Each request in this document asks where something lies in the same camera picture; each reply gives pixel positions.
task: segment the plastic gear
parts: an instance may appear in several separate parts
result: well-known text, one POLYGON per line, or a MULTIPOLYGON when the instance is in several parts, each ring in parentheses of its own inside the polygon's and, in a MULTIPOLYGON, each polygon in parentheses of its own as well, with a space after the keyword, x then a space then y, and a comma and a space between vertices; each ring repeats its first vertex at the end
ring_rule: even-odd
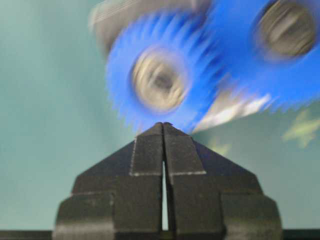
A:
POLYGON ((106 64, 107 88, 115 107, 135 130, 169 122, 190 133, 213 104, 223 73, 213 38, 202 24, 201 18, 186 10, 156 12, 139 18, 114 42, 106 64), (181 104, 168 113, 154 112, 142 104, 132 85, 137 59, 153 47, 175 55, 187 75, 188 92, 181 104))
POLYGON ((320 1, 296 0, 315 19, 317 41, 303 56, 272 62, 266 49, 255 43, 257 22, 272 0, 218 0, 208 13, 207 29, 223 51, 223 63, 231 75, 234 94, 264 97, 271 108, 287 110, 307 105, 320 97, 320 1))

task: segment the black clamp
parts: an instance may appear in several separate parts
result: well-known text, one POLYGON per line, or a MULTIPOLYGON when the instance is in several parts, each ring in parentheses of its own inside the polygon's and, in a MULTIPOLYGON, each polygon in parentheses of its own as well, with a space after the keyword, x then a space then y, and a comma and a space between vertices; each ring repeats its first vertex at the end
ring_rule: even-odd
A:
POLYGON ((281 240, 276 203, 257 177, 157 123, 80 174, 55 240, 281 240), (162 231, 163 164, 169 231, 162 231))

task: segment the green wall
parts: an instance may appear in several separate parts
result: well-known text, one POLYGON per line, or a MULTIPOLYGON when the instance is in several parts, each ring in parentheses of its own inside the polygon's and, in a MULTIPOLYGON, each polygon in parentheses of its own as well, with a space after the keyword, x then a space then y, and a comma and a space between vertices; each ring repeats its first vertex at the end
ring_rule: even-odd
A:
MULTIPOLYGON (((105 60, 88 31, 98 2, 0 0, 2 230, 52 229, 76 175, 135 136, 107 101, 105 60)), ((258 175, 286 228, 320 226, 320 138, 309 141, 320 104, 304 110, 256 114, 194 135, 258 175), (283 138, 297 117, 292 137, 283 138)))

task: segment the gear tooth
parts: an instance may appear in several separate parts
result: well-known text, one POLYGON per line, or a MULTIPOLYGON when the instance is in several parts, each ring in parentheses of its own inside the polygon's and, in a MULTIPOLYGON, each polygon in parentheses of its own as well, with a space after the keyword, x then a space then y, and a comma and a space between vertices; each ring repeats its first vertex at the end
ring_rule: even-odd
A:
POLYGON ((168 24, 164 34, 173 38, 185 22, 190 18, 191 14, 187 11, 182 11, 179 15, 175 14, 168 24))
POLYGON ((192 37, 192 33, 196 31, 197 28, 199 28, 199 23, 197 21, 193 21, 193 19, 187 20, 176 33, 175 40, 178 40, 179 44, 184 45, 188 39, 192 37))
POLYGON ((202 37, 203 37, 203 33, 201 31, 195 31, 186 40, 184 44, 184 48, 188 55, 191 55, 192 51, 200 44, 202 37))

